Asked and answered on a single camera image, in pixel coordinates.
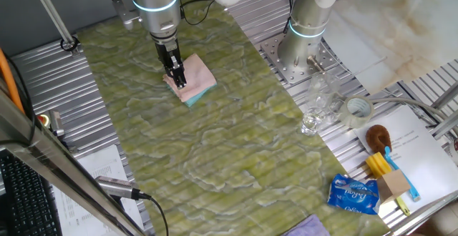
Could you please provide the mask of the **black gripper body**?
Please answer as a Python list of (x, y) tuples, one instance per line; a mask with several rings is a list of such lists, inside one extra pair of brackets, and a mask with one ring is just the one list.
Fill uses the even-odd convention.
[(177, 39), (156, 41), (155, 46), (166, 72), (173, 72), (180, 68), (180, 50)]

